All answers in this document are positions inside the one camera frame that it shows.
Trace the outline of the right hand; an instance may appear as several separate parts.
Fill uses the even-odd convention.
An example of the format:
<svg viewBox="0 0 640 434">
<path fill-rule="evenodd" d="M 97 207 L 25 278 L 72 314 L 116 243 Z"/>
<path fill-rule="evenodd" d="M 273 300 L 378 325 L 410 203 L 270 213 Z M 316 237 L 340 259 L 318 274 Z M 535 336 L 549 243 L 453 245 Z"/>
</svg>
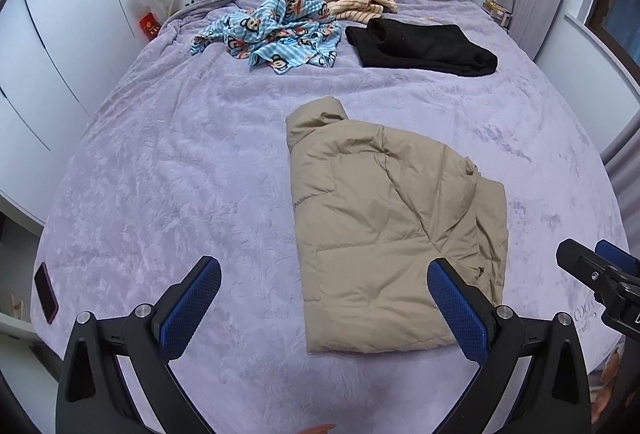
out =
<svg viewBox="0 0 640 434">
<path fill-rule="evenodd" d="M 616 348 L 605 362 L 590 374 L 591 423 L 596 424 L 608 406 L 620 369 L 620 350 Z"/>
</svg>

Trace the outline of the left hand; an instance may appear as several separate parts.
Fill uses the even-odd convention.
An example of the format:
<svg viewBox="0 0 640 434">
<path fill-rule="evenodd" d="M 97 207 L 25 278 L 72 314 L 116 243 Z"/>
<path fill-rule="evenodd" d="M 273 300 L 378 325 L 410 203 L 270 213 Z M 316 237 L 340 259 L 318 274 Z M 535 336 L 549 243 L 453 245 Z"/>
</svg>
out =
<svg viewBox="0 0 640 434">
<path fill-rule="evenodd" d="M 310 428 L 304 428 L 299 431 L 297 434 L 330 434 L 331 431 L 335 428 L 334 423 L 325 423 L 311 426 Z"/>
</svg>

